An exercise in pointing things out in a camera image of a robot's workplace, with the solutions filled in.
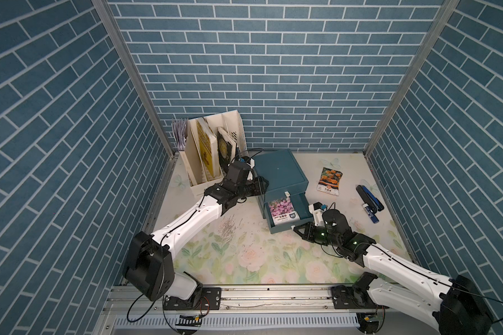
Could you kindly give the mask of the purple flower seed bag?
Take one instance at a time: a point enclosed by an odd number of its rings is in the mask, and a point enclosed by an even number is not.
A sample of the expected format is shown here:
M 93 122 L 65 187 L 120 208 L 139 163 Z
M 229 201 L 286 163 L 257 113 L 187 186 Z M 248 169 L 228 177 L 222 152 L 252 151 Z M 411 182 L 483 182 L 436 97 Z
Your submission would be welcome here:
M 281 198 L 268 204 L 274 226 L 293 223 L 300 219 L 291 198 Z

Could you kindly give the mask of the teal three-drawer cabinet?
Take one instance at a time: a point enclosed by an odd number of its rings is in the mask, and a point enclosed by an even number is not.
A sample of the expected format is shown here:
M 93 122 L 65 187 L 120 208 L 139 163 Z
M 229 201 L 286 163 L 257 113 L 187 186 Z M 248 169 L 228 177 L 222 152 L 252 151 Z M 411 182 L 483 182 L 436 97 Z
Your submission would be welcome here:
M 270 233 L 280 233 L 312 221 L 305 194 L 309 181 L 293 153 L 288 149 L 266 152 L 255 156 L 254 161 L 257 174 L 269 182 L 265 196 L 259 196 L 258 203 Z M 268 204 L 286 197 L 291 198 L 300 219 L 293 223 L 274 226 Z

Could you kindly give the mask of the orange flower seed bag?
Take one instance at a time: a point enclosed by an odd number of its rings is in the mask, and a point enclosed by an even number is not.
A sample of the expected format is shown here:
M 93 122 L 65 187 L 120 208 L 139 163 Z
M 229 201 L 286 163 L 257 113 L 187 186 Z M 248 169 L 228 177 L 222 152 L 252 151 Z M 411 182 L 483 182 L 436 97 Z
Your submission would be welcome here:
M 340 171 L 324 167 L 317 184 L 317 191 L 330 195 L 339 195 L 340 180 L 343 174 Z

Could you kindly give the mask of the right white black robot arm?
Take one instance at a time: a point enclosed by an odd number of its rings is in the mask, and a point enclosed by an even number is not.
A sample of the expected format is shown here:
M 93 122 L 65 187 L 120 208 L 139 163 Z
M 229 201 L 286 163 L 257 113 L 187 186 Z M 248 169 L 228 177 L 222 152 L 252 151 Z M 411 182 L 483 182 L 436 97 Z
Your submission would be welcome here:
M 335 308 L 393 308 L 440 334 L 487 334 L 495 318 L 473 282 L 452 279 L 405 260 L 352 230 L 336 209 L 318 209 L 316 221 L 293 228 L 303 240 L 332 247 L 336 256 L 366 269 L 331 293 Z

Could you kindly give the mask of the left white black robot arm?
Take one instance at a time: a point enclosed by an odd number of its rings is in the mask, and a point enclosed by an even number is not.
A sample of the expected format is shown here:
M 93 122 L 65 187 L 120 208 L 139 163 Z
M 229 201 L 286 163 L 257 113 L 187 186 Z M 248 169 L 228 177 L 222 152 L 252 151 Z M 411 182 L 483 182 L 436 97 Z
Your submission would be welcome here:
M 151 302 L 165 295 L 194 300 L 201 283 L 176 273 L 173 260 L 204 227 L 242 200 L 265 193 L 268 181 L 258 176 L 254 166 L 251 157 L 237 159 L 221 182 L 206 188 L 201 199 L 172 223 L 153 233 L 136 234 L 127 251 L 123 277 Z

